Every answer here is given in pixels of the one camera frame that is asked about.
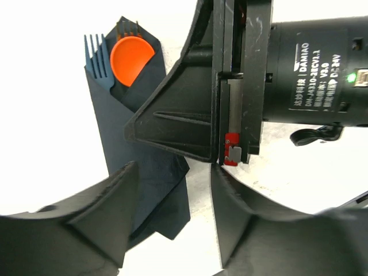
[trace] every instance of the red component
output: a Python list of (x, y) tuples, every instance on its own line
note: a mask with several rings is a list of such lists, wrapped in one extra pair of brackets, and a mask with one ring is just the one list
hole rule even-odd
[(225, 161), (224, 164), (228, 166), (236, 167), (237, 163), (229, 161), (229, 147), (235, 147), (239, 145), (240, 135), (239, 133), (227, 133), (225, 135)]

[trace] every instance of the black cable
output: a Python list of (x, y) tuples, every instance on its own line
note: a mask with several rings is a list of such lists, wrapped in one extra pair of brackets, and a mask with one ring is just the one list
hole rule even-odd
[(295, 131), (290, 139), (297, 147), (308, 145), (317, 140), (336, 141), (343, 131), (342, 126), (322, 126), (319, 129), (300, 129)]

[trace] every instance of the blue fork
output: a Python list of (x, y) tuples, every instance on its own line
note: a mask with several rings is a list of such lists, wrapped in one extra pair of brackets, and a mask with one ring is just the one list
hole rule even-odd
[(111, 70), (108, 47), (106, 46), (106, 39), (101, 35), (102, 43), (99, 44), (98, 35), (96, 35), (97, 51), (94, 50), (92, 34), (90, 34), (92, 59), (87, 43), (87, 36), (85, 35), (85, 52), (86, 52), (86, 69), (96, 82), (108, 92), (114, 86), (115, 80), (113, 71)]

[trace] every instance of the motor label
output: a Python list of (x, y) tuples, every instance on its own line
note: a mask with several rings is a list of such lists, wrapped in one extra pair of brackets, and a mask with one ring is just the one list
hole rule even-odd
[(296, 35), (291, 110), (333, 112), (347, 63), (347, 31), (300, 32)]

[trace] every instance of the green led light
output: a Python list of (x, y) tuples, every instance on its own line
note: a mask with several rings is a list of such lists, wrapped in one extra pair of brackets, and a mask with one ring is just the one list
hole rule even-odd
[(357, 78), (356, 73), (351, 73), (349, 76), (347, 76), (348, 82), (355, 82), (355, 79)]

